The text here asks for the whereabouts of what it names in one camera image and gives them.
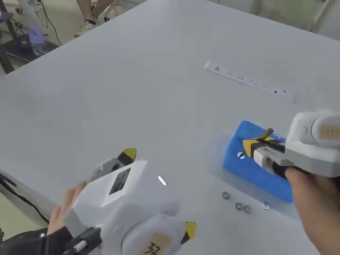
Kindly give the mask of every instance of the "person's leg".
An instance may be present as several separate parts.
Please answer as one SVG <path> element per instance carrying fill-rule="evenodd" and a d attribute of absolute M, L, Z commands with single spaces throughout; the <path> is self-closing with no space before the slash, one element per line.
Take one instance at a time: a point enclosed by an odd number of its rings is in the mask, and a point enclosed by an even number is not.
<path fill-rule="evenodd" d="M 92 19 L 91 0 L 76 0 L 85 20 Z"/>
<path fill-rule="evenodd" d="M 96 7 L 93 10 L 93 16 L 98 17 L 106 8 L 108 8 L 114 0 L 98 0 Z"/>
<path fill-rule="evenodd" d="M 84 23 L 81 25 L 80 30 L 74 35 L 75 37 L 81 36 L 86 32 L 96 27 L 97 18 L 92 14 L 91 0 L 76 0 L 81 13 L 84 17 Z"/>

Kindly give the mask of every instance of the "metal nut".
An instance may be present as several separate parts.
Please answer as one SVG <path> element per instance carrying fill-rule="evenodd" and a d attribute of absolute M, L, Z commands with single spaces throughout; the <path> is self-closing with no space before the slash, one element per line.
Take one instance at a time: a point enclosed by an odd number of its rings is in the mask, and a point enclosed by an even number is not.
<path fill-rule="evenodd" d="M 236 209 L 237 211 L 241 211 L 242 208 L 243 208 L 243 205 L 242 205 L 240 202 L 236 202 L 236 203 L 234 204 L 234 207 L 235 207 L 235 209 Z"/>
<path fill-rule="evenodd" d="M 263 202 L 262 208 L 263 208 L 264 210 L 268 211 L 268 210 L 270 209 L 270 206 L 269 206 L 269 204 L 268 204 L 267 202 Z"/>
<path fill-rule="evenodd" d="M 226 191 L 222 192 L 222 197 L 223 197 L 223 199 L 225 199 L 225 200 L 229 200 L 229 199 L 230 199 L 230 195 L 229 195 L 229 193 L 226 192 Z"/>
<path fill-rule="evenodd" d="M 246 214 L 251 214 L 251 213 L 252 213 L 252 210 L 251 210 L 250 206 L 244 206 L 244 207 L 243 207 L 243 211 L 244 211 Z"/>

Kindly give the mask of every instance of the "power strip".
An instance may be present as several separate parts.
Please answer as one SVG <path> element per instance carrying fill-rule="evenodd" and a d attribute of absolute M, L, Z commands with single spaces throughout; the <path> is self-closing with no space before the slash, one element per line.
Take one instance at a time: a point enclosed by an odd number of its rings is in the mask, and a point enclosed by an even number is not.
<path fill-rule="evenodd" d="M 220 65 L 214 64 L 211 61 L 209 61 L 206 64 L 205 69 L 208 70 L 209 72 L 221 75 L 225 78 L 236 81 L 248 87 L 252 87 L 252 88 L 261 90 L 263 92 L 269 93 L 272 96 L 281 98 L 282 100 L 285 100 L 291 103 L 295 102 L 294 93 L 290 92 L 287 89 L 283 89 L 279 87 L 274 88 L 272 85 L 261 82 L 259 80 L 251 79 L 249 77 L 246 77 L 243 74 L 239 74 L 237 72 L 231 71 L 231 69 L 227 69 Z"/>

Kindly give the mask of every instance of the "white wall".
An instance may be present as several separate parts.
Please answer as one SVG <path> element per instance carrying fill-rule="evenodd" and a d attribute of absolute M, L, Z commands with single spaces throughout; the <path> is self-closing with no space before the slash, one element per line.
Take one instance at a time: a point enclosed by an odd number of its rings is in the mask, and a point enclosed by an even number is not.
<path fill-rule="evenodd" d="M 340 0 L 333 0 L 317 27 L 317 33 L 340 40 Z"/>
<path fill-rule="evenodd" d="M 228 7 L 250 12 L 253 0 L 210 0 L 214 3 L 220 3 Z M 280 9 L 283 15 L 288 15 L 294 19 L 304 13 L 304 17 L 310 19 L 310 14 L 315 14 L 313 6 L 310 4 L 313 0 L 261 0 L 262 4 L 270 9 Z M 340 40 L 340 0 L 331 0 L 331 6 L 326 10 L 316 27 L 316 33 Z"/>

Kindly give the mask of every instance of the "chair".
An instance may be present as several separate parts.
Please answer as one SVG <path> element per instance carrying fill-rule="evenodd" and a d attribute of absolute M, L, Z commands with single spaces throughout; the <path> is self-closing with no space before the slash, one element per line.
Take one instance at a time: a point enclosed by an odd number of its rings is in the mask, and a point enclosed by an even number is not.
<path fill-rule="evenodd" d="M 315 32 L 333 0 L 254 0 L 252 13 Z"/>
<path fill-rule="evenodd" d="M 111 5 L 105 10 L 104 12 L 104 21 L 107 22 L 110 20 L 108 15 L 111 11 L 114 12 L 114 16 L 117 17 L 119 15 L 117 7 L 124 8 L 126 10 L 129 10 L 137 5 L 139 5 L 140 2 L 134 1 L 134 0 L 113 0 Z"/>

